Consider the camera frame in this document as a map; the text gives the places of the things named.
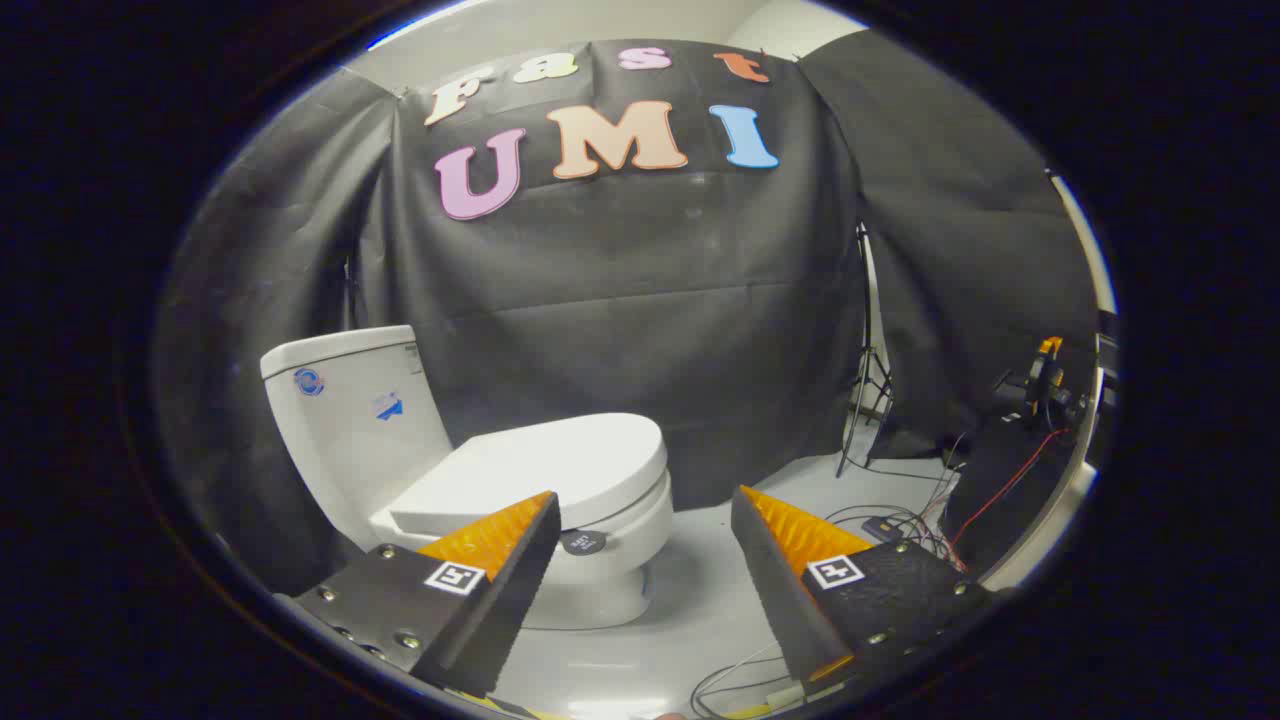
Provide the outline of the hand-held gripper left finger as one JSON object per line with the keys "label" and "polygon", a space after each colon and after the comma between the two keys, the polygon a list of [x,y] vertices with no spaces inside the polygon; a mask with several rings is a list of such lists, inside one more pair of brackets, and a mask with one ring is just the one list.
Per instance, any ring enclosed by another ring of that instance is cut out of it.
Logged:
{"label": "hand-held gripper left finger", "polygon": [[383,664],[484,697],[559,537],[559,498],[544,491],[416,550],[378,544],[288,601]]}

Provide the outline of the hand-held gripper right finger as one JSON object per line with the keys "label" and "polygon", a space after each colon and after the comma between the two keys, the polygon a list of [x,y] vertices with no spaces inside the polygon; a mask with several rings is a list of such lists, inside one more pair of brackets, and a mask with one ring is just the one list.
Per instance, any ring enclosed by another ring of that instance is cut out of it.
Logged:
{"label": "hand-held gripper right finger", "polygon": [[870,544],[751,487],[735,491],[730,525],[785,666],[809,689],[891,683],[995,602],[916,542]]}

